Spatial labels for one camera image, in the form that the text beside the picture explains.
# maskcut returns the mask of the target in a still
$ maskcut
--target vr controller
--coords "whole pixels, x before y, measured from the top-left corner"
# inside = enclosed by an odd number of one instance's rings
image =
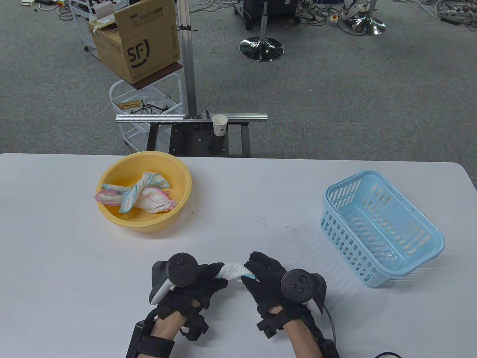
[[[149,303],[157,305],[169,291],[192,284],[199,273],[197,260],[188,253],[176,253],[167,261],[152,266],[152,291]]]
[[[167,261],[158,261],[152,267],[152,291],[149,303],[157,305],[176,286],[186,287],[198,275],[197,260],[188,253],[176,253]],[[323,313],[326,282],[319,274],[302,269],[288,271],[281,279],[281,291],[292,302],[305,303],[311,299]]]

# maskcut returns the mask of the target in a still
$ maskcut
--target sf logo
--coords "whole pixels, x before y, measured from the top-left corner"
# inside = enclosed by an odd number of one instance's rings
[[[128,48],[127,54],[129,56],[129,62],[134,63],[131,65],[131,68],[138,68],[145,64],[149,58],[149,50],[149,42],[146,39],[136,46]]]

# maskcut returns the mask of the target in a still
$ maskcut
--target yellow plastic bowl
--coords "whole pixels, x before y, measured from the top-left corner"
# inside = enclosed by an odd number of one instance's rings
[[[151,214],[139,208],[119,213],[119,206],[104,206],[98,203],[100,212],[111,222],[135,231],[158,231],[172,224],[180,215],[192,190],[189,169],[176,157],[162,152],[140,152],[124,157],[114,163],[101,177],[96,192],[103,184],[130,187],[141,179],[145,171],[161,174],[170,184],[169,197],[178,205],[169,212]]]

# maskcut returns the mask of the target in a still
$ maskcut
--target white table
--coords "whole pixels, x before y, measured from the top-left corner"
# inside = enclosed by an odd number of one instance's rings
[[[0,156],[2,358],[124,357],[151,309],[155,261],[185,251],[199,263],[242,263],[253,250],[325,277],[342,358],[475,355],[477,195],[458,164],[184,158],[194,187],[181,218],[141,234],[108,222],[94,201],[118,159]],[[323,191],[365,168],[383,173],[446,238],[439,257],[388,289],[365,287],[319,227]],[[283,333],[267,340],[257,330],[255,307],[231,282],[204,312],[207,334],[196,343],[179,335],[173,356],[293,357]],[[331,337],[326,315],[316,321]]]

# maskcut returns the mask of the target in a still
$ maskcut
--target black glove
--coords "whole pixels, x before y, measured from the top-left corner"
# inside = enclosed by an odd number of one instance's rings
[[[184,327],[189,328],[187,333],[181,330],[182,335],[188,340],[196,341],[202,333],[208,330],[208,326],[199,312],[203,308],[208,309],[212,295],[228,285],[226,279],[214,278],[223,265],[223,263],[200,265],[198,276],[192,284],[174,288],[159,302],[157,310],[155,310],[156,316],[164,319],[173,312],[179,311],[187,319]],[[197,300],[200,306],[192,307],[192,300]]]
[[[258,313],[264,319],[258,324],[259,329],[263,330],[268,338],[272,337],[277,329],[283,329],[285,323],[294,319],[308,316],[308,319],[311,317],[313,320],[306,305],[294,303],[283,295],[280,282],[287,271],[277,260],[264,253],[253,252],[244,266],[260,281],[242,277],[243,284],[257,302]],[[276,306],[281,306],[283,310],[277,315],[269,313],[269,310]]]

